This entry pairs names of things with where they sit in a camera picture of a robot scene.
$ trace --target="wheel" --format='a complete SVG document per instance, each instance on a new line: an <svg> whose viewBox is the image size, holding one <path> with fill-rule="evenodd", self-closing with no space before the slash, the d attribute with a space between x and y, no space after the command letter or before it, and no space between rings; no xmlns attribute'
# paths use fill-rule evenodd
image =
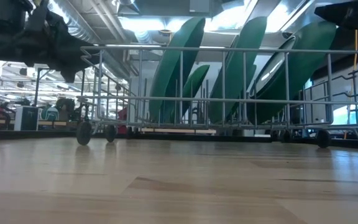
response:
<svg viewBox="0 0 358 224"><path fill-rule="evenodd" d="M92 125L89 122L81 122L77 126L76 137L79 144L86 146L91 140Z"/></svg>
<svg viewBox="0 0 358 224"><path fill-rule="evenodd" d="M104 135L108 142L113 142L116 138L117 129L114 125L109 125L104 129Z"/></svg>
<svg viewBox="0 0 358 224"><path fill-rule="evenodd" d="M127 139L131 139L134 136L132 127L127 127Z"/></svg>
<svg viewBox="0 0 358 224"><path fill-rule="evenodd" d="M288 143L292 140L292 133L289 130L284 130L281 134L281 142Z"/></svg>
<svg viewBox="0 0 358 224"><path fill-rule="evenodd" d="M138 128L138 127L134 127L134 135L137 136L138 134L140 134L139 128Z"/></svg>
<svg viewBox="0 0 358 224"><path fill-rule="evenodd" d="M325 149L331 143L331 135L327 130L319 130L316 135L316 140L318 147Z"/></svg>
<svg viewBox="0 0 358 224"><path fill-rule="evenodd" d="M278 140L278 132L277 131L271 131L270 132L270 138L272 141L277 141Z"/></svg>

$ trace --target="ceiling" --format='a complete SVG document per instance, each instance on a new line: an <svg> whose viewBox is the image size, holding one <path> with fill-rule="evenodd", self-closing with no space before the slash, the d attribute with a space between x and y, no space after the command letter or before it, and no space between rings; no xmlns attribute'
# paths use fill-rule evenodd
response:
<svg viewBox="0 0 358 224"><path fill-rule="evenodd" d="M93 44L167 44L169 35L162 35L159 30L165 29L175 32L189 18L193 16L206 17L207 23L202 46L228 47L234 36L239 33L245 21L267 16L267 33L262 42L263 48L277 48L284 41L282 32L295 32L310 22L321 20L314 15L314 9L324 4L345 2L346 0L136 0L136 7L140 14L131 10L131 6L120 4L124 0L50 0L51 11L61 15L68 23L69 30L75 37L87 40ZM115 62L122 66L125 75L136 76L139 69L139 55L137 51L110 52ZM144 77L152 78L161 58L161 51L151 51L144 54ZM220 62L220 53L200 52L197 63ZM117 82L127 87L121 74L116 73L116 65L104 61L106 72L116 77ZM28 91L9 92L8 90L23 90L17 87L17 80L26 81L26 90L34 90L35 75L18 75L20 68L3 67L2 90L14 96L32 97ZM63 80L54 72L49 76L56 82ZM40 103L53 104L60 95L74 98L81 89L81 76L78 74L76 82L67 84L76 93L61 93L54 82L41 83ZM92 94L94 72L86 70L85 92Z"/></svg>

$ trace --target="wall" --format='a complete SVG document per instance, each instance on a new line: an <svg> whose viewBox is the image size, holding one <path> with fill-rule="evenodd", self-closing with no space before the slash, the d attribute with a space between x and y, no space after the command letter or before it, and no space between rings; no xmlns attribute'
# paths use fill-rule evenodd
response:
<svg viewBox="0 0 358 224"><path fill-rule="evenodd" d="M353 66L346 68L344 70L340 70L338 72L333 73L333 78L338 77L338 76L345 76L345 77L350 77L350 75L348 75L350 72L353 71ZM314 85L322 83L324 81L326 81L328 78L324 77L324 78L320 78L317 79L313 82ZM352 80L345 80L343 78L339 78L337 80L334 80L333 82L333 95L337 94L337 93L342 93L342 92L347 92L347 93L351 93L350 95L353 95L355 93L355 91L353 90L352 87ZM358 93L358 73L357 73L357 77L356 77L356 93ZM312 97L313 99L318 99L324 96L324 86L320 85L317 87L313 87L312 89ZM310 100L310 91L307 90L306 91L306 100ZM333 101L354 101L354 99L348 99L348 97L346 95L341 95L341 96L335 96L333 97ZM345 105L334 105L333 109L338 109L340 107L343 107ZM307 117L307 122L308 123L320 123L321 121L327 121L327 116L326 116L326 107L324 105L313 105L313 110L312 110L312 106L307 105L306 106L306 117Z"/></svg>

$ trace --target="ceiling light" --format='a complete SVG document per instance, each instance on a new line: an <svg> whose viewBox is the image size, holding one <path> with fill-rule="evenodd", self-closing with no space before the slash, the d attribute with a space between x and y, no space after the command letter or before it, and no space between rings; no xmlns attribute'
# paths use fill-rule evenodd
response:
<svg viewBox="0 0 358 224"><path fill-rule="evenodd" d="M287 30L313 3L314 0L307 2L280 30Z"/></svg>
<svg viewBox="0 0 358 224"><path fill-rule="evenodd" d="M284 4L279 4L267 18L266 32L272 33L280 30L288 21L290 13Z"/></svg>
<svg viewBox="0 0 358 224"><path fill-rule="evenodd" d="M134 32L165 29L161 19L130 19L119 17L122 28Z"/></svg>
<svg viewBox="0 0 358 224"><path fill-rule="evenodd" d="M243 5L244 5L243 0L234 0L234 1L222 3L222 8L223 8L223 10L228 10L228 9L232 9L234 7L243 6Z"/></svg>
<svg viewBox="0 0 358 224"><path fill-rule="evenodd" d="M182 25L187 21L187 19L172 19L165 29L170 30L172 32L177 32L180 30Z"/></svg>
<svg viewBox="0 0 358 224"><path fill-rule="evenodd" d="M66 88L66 89L68 89L68 87L69 87L66 83L53 83L53 84L55 84L56 86L60 86L62 88Z"/></svg>
<svg viewBox="0 0 358 224"><path fill-rule="evenodd" d="M240 19L236 25L236 29L242 27L248 21L248 18L251 15L252 11L255 9L255 6L257 3L258 3L258 0L245 0L244 1L244 5L246 7L246 12L244 13L243 16L240 17Z"/></svg>
<svg viewBox="0 0 358 224"><path fill-rule="evenodd" d="M6 98L9 98L9 99L11 99L11 100L14 100L14 99L16 99L17 97L16 96L14 96L14 95L6 95L5 96Z"/></svg>
<svg viewBox="0 0 358 224"><path fill-rule="evenodd" d="M49 79L49 80L51 80L51 81L56 81L56 80L57 80L56 78L50 77L49 75L45 75L44 78L45 78L45 79Z"/></svg>
<svg viewBox="0 0 358 224"><path fill-rule="evenodd" d="M248 20L258 0L245 0L244 5L227 9L212 20L209 30L238 29Z"/></svg>

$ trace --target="air duct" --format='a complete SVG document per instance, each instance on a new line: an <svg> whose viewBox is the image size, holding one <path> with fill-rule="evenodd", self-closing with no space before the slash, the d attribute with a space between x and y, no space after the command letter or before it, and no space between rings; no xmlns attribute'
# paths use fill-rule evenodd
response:
<svg viewBox="0 0 358 224"><path fill-rule="evenodd" d="M137 41L142 44L142 45L148 45L148 44L155 44L155 42L153 41L152 36L150 35L150 32L145 30L145 31L136 31L134 32L135 37L137 39ZM162 55L163 51L162 50L151 50L150 52L155 53L157 55Z"/></svg>
<svg viewBox="0 0 358 224"><path fill-rule="evenodd" d="M81 40L97 44L101 42L100 37L93 31L80 13L68 0L50 0L48 8L62 16L67 23L69 33ZM118 78L129 79L129 71L123 64L114 58L112 52L104 51L104 62L108 65L109 71Z"/></svg>

